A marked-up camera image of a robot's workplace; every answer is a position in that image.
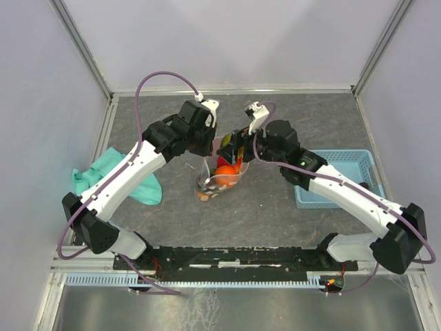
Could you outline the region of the red apple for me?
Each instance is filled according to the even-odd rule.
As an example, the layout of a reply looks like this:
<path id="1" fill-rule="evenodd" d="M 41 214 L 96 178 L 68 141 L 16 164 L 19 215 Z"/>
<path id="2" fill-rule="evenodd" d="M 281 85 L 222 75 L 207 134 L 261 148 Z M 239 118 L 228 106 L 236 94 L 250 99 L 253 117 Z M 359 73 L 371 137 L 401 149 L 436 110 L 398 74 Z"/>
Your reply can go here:
<path id="1" fill-rule="evenodd" d="M 218 156 L 217 161 L 216 161 L 216 167 L 220 168 L 223 166 L 230 166 L 230 163 L 228 161 L 226 161 L 223 157 Z"/>

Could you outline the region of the orange tangerine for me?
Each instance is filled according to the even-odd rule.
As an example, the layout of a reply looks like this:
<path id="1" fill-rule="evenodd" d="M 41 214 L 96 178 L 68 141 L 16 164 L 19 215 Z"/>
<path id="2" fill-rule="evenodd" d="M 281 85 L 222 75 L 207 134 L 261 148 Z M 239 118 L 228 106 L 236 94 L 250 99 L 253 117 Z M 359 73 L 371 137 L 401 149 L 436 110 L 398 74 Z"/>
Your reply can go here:
<path id="1" fill-rule="evenodd" d="M 225 165 L 216 169 L 214 179 L 220 186 L 231 186 L 237 182 L 237 175 L 238 173 L 234 166 Z"/>

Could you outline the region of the clear dotted zip bag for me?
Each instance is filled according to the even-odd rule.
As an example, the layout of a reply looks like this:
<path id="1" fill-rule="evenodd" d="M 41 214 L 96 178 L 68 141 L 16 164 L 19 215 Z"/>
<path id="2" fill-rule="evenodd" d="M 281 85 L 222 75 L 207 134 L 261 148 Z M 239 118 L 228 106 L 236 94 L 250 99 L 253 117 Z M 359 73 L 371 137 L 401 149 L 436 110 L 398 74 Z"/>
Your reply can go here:
<path id="1" fill-rule="evenodd" d="M 234 187 L 249 168 L 243 163 L 243 151 L 235 165 L 231 165 L 224 158 L 217 155 L 217 150 L 224 147 L 230 140 L 230 134 L 217 137 L 213 141 L 214 151 L 211 156 L 203 159 L 201 170 L 196 176 L 196 195 L 200 201 L 208 201 L 220 193 Z"/>

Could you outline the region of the green mango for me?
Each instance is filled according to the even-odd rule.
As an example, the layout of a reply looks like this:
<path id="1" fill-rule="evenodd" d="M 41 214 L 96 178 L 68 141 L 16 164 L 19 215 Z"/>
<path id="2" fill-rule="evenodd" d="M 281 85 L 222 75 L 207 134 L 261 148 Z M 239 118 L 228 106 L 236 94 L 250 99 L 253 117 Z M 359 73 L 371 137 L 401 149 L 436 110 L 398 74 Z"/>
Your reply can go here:
<path id="1" fill-rule="evenodd" d="M 220 142 L 220 148 L 224 148 L 225 146 L 229 145 L 232 140 L 233 134 L 226 134 Z"/>

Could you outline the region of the red yellow peach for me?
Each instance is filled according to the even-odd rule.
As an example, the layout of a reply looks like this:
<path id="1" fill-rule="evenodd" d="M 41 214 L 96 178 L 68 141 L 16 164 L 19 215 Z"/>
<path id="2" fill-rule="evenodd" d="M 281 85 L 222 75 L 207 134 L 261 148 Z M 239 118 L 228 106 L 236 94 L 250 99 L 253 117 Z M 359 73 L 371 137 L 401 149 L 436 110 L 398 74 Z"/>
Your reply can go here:
<path id="1" fill-rule="evenodd" d="M 201 201 L 208 201 L 211 197 L 210 194 L 205 194 L 204 192 L 196 192 L 197 197 L 201 200 Z"/>

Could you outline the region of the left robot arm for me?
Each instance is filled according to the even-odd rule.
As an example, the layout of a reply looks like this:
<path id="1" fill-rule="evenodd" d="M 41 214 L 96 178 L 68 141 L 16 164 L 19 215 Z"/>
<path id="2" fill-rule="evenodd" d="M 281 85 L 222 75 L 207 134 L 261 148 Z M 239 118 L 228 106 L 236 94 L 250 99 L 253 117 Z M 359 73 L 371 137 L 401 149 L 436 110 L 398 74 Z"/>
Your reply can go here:
<path id="1" fill-rule="evenodd" d="M 213 150 L 219 102 L 187 100 L 178 114 L 148 126 L 128 155 L 92 188 L 62 199 L 68 226 L 94 254 L 122 254 L 138 269 L 152 262 L 141 235 L 110 223 L 120 204 L 148 176 L 174 157 L 191 152 L 202 157 Z"/>

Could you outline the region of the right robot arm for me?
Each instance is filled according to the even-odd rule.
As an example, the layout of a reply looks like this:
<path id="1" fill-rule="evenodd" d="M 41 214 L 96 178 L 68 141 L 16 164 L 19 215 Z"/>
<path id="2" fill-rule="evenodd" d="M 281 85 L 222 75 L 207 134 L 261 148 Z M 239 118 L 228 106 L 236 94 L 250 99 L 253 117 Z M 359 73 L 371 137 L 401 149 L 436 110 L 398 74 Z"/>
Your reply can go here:
<path id="1" fill-rule="evenodd" d="M 257 159 L 278 166 L 290 184 L 332 201 L 369 228 L 366 234 L 329 235 L 325 247 L 316 253 L 323 269 L 346 261 L 376 261 L 390 272 L 404 274 L 427 244 L 420 206 L 401 206 L 348 179 L 327 160 L 303 148 L 288 121 L 235 130 L 223 138 L 216 153 L 230 164 Z"/>

